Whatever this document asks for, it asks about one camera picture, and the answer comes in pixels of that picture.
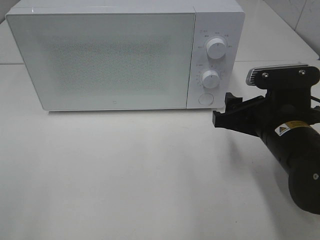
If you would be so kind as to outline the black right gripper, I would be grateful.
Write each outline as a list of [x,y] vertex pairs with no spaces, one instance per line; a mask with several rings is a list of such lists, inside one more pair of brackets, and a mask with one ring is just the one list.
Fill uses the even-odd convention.
[[224,113],[212,112],[215,128],[259,137],[266,145],[314,144],[310,89],[268,90],[246,101],[227,92],[224,103]]

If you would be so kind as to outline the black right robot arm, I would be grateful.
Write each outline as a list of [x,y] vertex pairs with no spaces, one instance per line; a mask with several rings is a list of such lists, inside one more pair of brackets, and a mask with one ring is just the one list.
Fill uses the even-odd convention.
[[244,101],[230,92],[225,111],[213,111],[212,122],[224,128],[258,137],[288,174],[288,189],[302,210],[320,213],[319,107],[311,107],[310,95],[267,92]]

